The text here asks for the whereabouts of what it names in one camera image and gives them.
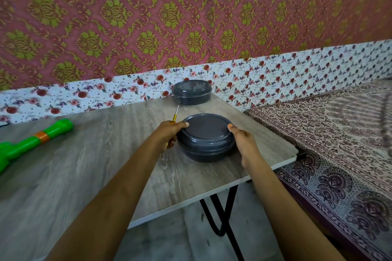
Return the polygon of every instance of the person's left hand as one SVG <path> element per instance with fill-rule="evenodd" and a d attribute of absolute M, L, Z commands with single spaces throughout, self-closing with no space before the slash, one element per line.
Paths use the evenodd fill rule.
<path fill-rule="evenodd" d="M 150 135 L 158 143 L 160 152 L 170 149 L 177 140 L 177 132 L 189 126 L 188 122 L 164 121 Z"/>

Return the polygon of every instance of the forearm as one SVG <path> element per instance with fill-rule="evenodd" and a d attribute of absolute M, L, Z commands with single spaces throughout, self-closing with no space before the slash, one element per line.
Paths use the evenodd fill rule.
<path fill-rule="evenodd" d="M 344 260 L 261 156 L 247 170 L 285 260 Z"/>
<path fill-rule="evenodd" d="M 47 260 L 113 259 L 158 157 L 147 139 L 81 211 Z"/>

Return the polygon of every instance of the hand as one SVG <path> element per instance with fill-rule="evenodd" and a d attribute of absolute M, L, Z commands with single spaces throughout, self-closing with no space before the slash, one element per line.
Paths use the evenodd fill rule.
<path fill-rule="evenodd" d="M 229 124 L 228 130 L 234 134 L 236 144 L 239 152 L 242 155 L 241 164 L 244 168 L 249 166 L 249 163 L 262 159 L 262 156 L 257 148 L 256 140 L 252 133 L 245 130 L 240 130 L 233 124 Z"/>
<path fill-rule="evenodd" d="M 177 132 L 189 126 L 188 122 L 164 121 L 150 135 L 158 143 L 160 152 L 170 149 L 177 140 Z"/>

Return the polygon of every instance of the floor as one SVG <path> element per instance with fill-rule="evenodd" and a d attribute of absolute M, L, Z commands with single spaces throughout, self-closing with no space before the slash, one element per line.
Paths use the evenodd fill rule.
<path fill-rule="evenodd" d="M 218 194 L 223 206 L 228 190 Z M 215 223 L 218 215 L 206 199 Z M 230 225 L 245 260 L 283 261 L 275 235 L 252 183 L 239 185 Z M 214 234 L 199 202 L 129 229 L 115 261 L 237 260 L 227 235 Z"/>

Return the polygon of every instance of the wallpaper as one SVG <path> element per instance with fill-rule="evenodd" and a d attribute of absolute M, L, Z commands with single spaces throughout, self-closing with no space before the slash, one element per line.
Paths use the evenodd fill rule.
<path fill-rule="evenodd" d="M 391 0 L 0 0 L 0 90 L 212 67 L 391 30 Z"/>
<path fill-rule="evenodd" d="M 0 92 L 0 125 L 172 96 L 175 83 L 203 79 L 239 110 L 296 100 L 392 75 L 392 40 Z"/>

